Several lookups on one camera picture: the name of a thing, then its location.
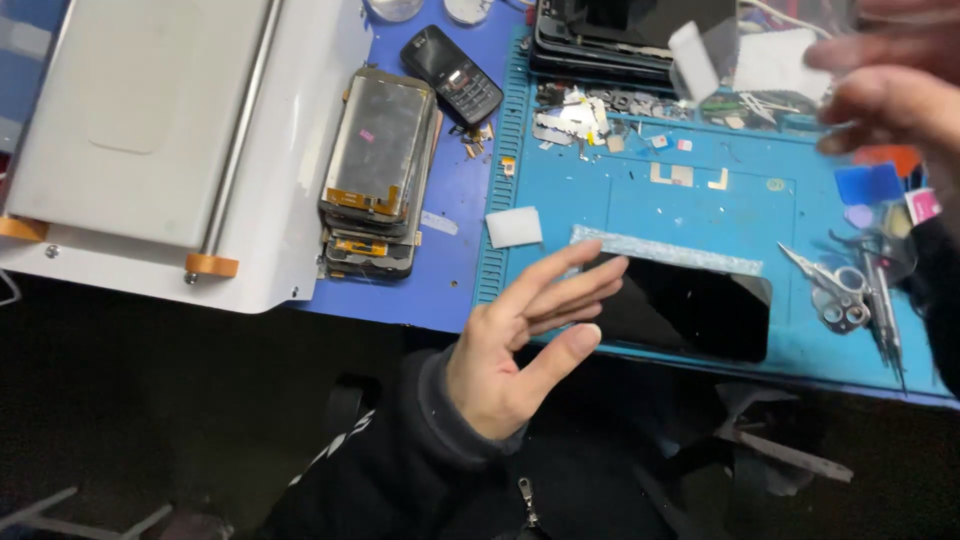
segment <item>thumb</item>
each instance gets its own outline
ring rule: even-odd
[[[820,113],[825,124],[855,121],[897,139],[960,151],[960,88],[900,65],[861,67]]]
[[[526,412],[530,416],[537,411],[550,390],[596,350],[600,337],[600,327],[594,324],[568,328],[516,375],[511,390],[523,396],[527,404]]]

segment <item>lcd separator machine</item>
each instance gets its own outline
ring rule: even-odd
[[[362,0],[72,0],[0,268],[231,311],[313,296]]]

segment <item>cable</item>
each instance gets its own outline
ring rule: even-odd
[[[812,25],[812,24],[810,24],[810,23],[808,23],[808,22],[805,22],[805,21],[801,21],[800,19],[795,19],[795,18],[793,18],[793,17],[791,17],[791,16],[789,16],[789,15],[785,15],[785,14],[783,14],[782,12],[779,12],[779,11],[775,10],[774,8],[771,8],[770,6],[767,6],[766,4],[764,4],[763,2],[761,2],[760,0],[737,0],[737,1],[740,2],[741,4],[750,4],[751,6],[753,6],[753,7],[755,7],[755,8],[759,8],[759,9],[761,9],[761,10],[764,10],[765,12],[770,13],[770,14],[773,15],[774,17],[776,17],[776,18],[778,18],[778,19],[782,19],[783,21],[788,22],[788,23],[790,23],[790,24],[799,26],[799,27],[801,27],[801,28],[807,28],[808,30],[812,30],[812,31],[816,32],[817,34],[819,34],[819,35],[821,35],[821,36],[823,36],[823,37],[826,37],[827,39],[830,39],[830,38],[833,37],[833,35],[831,35],[830,32],[827,32],[827,31],[824,30],[823,28],[820,28],[819,26]]]
[[[7,273],[4,272],[3,270],[0,270],[0,280],[3,280],[7,284],[7,286],[9,286],[10,292],[13,293],[12,298],[9,298],[7,300],[4,300],[3,302],[0,302],[0,307],[6,306],[8,304],[13,304],[14,302],[17,302],[18,300],[23,298],[23,295],[20,294],[20,287],[16,286],[16,283],[13,282],[13,278],[8,276]]]

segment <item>pink card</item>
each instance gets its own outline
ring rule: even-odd
[[[904,195],[906,206],[910,210],[910,218],[913,224],[920,225],[927,219],[940,214],[942,208],[937,202],[937,196],[931,187],[922,187],[914,189]]]

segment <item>person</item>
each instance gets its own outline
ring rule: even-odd
[[[944,212],[914,229],[924,322],[945,385],[960,392],[960,1],[862,0],[874,29],[820,42],[809,65],[843,73],[820,112],[839,126],[826,154],[862,145],[921,149]],[[954,10],[936,22],[897,17]],[[668,538],[696,535],[643,472],[649,441],[619,430],[591,389],[564,380],[594,351],[588,321],[621,286],[624,258],[557,281],[596,258],[597,240],[527,268],[474,309],[459,340],[408,357],[379,409],[334,439],[293,483],[261,537]],[[520,369],[530,337],[572,323]],[[589,368],[589,363],[578,372]],[[597,387],[592,393],[602,393]]]

